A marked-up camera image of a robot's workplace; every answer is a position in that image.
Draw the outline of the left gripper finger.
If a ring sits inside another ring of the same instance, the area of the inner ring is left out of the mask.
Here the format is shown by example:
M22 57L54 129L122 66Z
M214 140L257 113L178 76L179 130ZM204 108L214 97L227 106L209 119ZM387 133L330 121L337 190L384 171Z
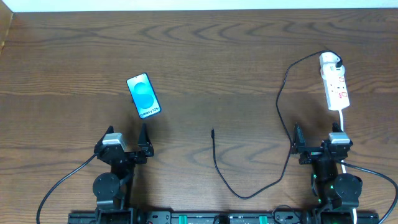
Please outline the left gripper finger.
M149 139L146 124L142 125L141 132L138 139L138 146L144 152L153 152L153 145Z
M99 144L103 144L103 139L105 138L105 136L107 134L113 134L114 133L114 128L113 126L109 126L108 129L106 130L106 132L103 134L103 136L101 137L101 139L99 140Z

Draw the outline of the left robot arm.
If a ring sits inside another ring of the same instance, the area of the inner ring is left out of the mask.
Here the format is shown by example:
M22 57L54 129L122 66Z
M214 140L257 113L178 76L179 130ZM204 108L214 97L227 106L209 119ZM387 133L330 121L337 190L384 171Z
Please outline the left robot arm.
M111 171L99 175L93 182L96 196L95 220L93 223L146 223L147 214L127 206L131 196L134 168L145 164L154 156L154 148L142 125L137 145L138 151L127 152L123 135L110 126L97 142L94 154L97 159L110 165Z

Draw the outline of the blue Samsung Galaxy smartphone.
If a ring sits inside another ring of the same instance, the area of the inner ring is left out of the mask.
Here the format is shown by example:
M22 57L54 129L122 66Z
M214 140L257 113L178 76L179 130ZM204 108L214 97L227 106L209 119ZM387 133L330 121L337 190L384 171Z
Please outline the blue Samsung Galaxy smartphone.
M162 111L148 74L142 73L126 80L140 119L159 114Z

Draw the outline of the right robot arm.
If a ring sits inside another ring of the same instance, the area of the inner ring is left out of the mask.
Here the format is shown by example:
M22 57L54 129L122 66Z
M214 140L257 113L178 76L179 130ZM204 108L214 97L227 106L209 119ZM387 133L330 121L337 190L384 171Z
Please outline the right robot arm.
M361 178L338 172L338 163L348 157L353 145L348 135L333 123L328 139L319 146L307 146L299 125L294 127L292 153L299 164L312 167L312 190L320 205L307 212L305 223L357 223L356 209L362 192Z

